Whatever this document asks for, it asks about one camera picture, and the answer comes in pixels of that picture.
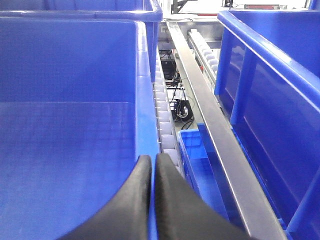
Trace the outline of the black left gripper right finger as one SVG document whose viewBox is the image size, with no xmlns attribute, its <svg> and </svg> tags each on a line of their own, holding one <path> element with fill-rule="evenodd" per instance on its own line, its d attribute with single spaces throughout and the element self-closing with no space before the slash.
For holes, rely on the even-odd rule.
<svg viewBox="0 0 320 240">
<path fill-rule="evenodd" d="M 189 186 L 167 153 L 155 161 L 155 217 L 160 240 L 250 240 Z"/>
</svg>

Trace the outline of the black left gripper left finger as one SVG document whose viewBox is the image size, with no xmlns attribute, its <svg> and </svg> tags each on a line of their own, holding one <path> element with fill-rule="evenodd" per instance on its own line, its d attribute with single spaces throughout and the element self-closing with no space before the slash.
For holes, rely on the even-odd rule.
<svg viewBox="0 0 320 240">
<path fill-rule="evenodd" d="M 95 215 L 61 240 L 147 240 L 152 163 L 140 155 L 117 193 Z"/>
</svg>

